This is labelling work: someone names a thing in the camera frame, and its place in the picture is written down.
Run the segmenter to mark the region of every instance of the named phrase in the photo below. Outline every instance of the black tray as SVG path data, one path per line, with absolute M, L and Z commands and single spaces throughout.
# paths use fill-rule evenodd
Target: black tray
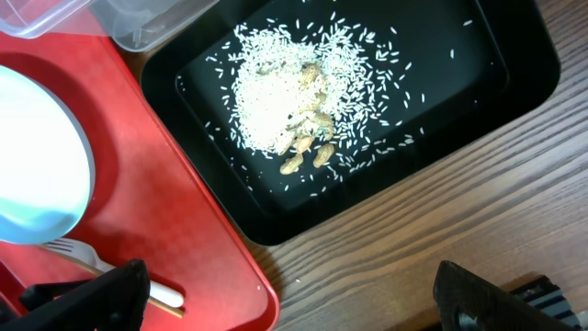
M 371 137 L 390 145 L 410 134 L 415 143 L 379 155 L 370 168 L 339 172 L 342 183 L 333 181 L 326 168 L 314 169 L 308 156 L 298 174 L 281 176 L 277 170 L 286 156 L 267 160 L 225 139 L 229 112 L 221 101 L 227 91 L 220 86 L 230 86 L 234 76 L 225 63 L 219 79 L 214 68 L 221 65 L 205 60 L 217 53 L 226 61 L 221 46 L 227 40 L 232 41 L 228 51 L 238 52 L 232 29 L 244 21 L 249 29 L 264 29 L 267 17 L 277 17 L 299 41 L 305 33 L 294 28 L 297 18 L 304 30 L 311 21 L 328 24 L 334 10 L 345 17 L 345 25 L 361 23 L 378 36 L 388 33 L 401 52 L 399 65 L 414 63 L 402 83 L 418 102 L 406 110 L 403 89 L 389 89 L 397 103 L 391 106 L 396 110 L 387 111 L 391 126 L 372 128 L 377 131 Z M 464 27 L 467 20 L 474 23 Z M 390 26 L 398 35 L 390 33 Z M 141 88 L 244 234 L 259 244 L 277 245 L 539 106 L 559 78 L 557 54 L 530 0 L 221 0 L 146 63 Z M 402 125 L 394 126 L 396 120 Z M 312 192 L 321 194 L 311 198 Z

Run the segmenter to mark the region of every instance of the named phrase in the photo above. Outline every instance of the clear plastic container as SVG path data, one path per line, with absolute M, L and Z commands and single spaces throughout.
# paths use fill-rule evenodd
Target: clear plastic container
M 25 39 L 47 32 L 108 34 L 127 51 L 148 51 L 219 0 L 0 0 L 0 31 Z M 101 23 L 81 19 L 91 11 Z

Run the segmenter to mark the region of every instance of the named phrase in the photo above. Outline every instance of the wood grain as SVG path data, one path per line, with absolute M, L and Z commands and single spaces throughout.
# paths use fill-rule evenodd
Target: wood grain
M 444 259 L 496 285 L 545 274 L 588 309 L 588 2 L 538 3 L 562 62 L 547 103 L 284 245 L 247 243 L 278 330 L 431 325 Z

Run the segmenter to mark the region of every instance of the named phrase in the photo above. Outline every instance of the black plastic object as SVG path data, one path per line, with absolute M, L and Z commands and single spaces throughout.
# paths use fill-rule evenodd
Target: black plastic object
M 230 86 L 234 79 L 226 52 L 239 50 L 232 28 L 246 21 L 249 29 L 263 29 L 267 17 L 277 18 L 300 41 L 305 33 L 296 30 L 297 18 L 300 30 L 310 22 L 328 28 L 333 11 L 346 25 L 361 23 L 377 36 L 390 37 L 401 52 L 401 68 L 413 62 L 402 83 L 418 93 L 416 101 L 404 109 L 404 91 L 392 88 L 394 104 L 386 119 L 391 127 L 368 130 L 374 130 L 372 138 L 389 143 L 410 134 L 415 143 L 379 155 L 374 165 L 351 175 L 339 172 L 343 183 L 333 181 L 326 168 L 314 169 L 308 156 L 298 174 L 284 177 L 278 169 L 286 156 L 267 160 L 237 150 L 225 139 L 230 112 L 221 97 L 230 88 L 220 86 Z M 473 23 L 464 27 L 467 20 Z M 229 40 L 232 45 L 225 51 L 222 46 Z M 452 49 L 455 59 L 450 58 Z M 367 51 L 373 58 L 375 46 Z M 215 54 L 218 63 L 205 61 Z M 221 79 L 214 70 L 219 67 L 225 69 Z M 146 63 L 141 88 L 244 234 L 258 244 L 277 245 L 538 107 L 559 78 L 557 54 L 531 0 L 222 0 Z M 396 120 L 402 120 L 400 127 L 393 125 Z M 376 147 L 362 157 L 370 158 Z M 311 193 L 320 194 L 313 198 Z
M 445 331 L 576 329 L 563 322 L 580 328 L 577 319 L 563 320 L 561 314 L 574 314 L 558 289 L 543 278 L 509 294 L 455 263 L 443 261 L 435 278 L 433 297 Z M 561 306 L 565 306 L 561 314 L 554 314 Z
M 0 331 L 139 331 L 149 289 L 149 273 L 139 259 L 94 280 L 36 285 L 20 298 L 30 313 L 0 325 Z
M 8 303 L 6 303 L 4 300 L 2 300 L 2 298 L 0 298 L 0 325 L 17 318 L 17 313 L 10 308 Z

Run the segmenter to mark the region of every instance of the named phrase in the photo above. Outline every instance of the fork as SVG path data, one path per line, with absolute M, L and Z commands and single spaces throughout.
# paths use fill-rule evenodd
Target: fork
M 78 240 L 59 238 L 45 243 L 42 246 L 51 252 L 73 257 L 103 272 L 109 272 L 115 268 L 101 260 L 92 246 Z M 153 280 L 151 280 L 151 290 L 149 294 L 152 298 L 171 307 L 177 308 L 184 304 L 184 296 L 180 292 L 172 290 Z

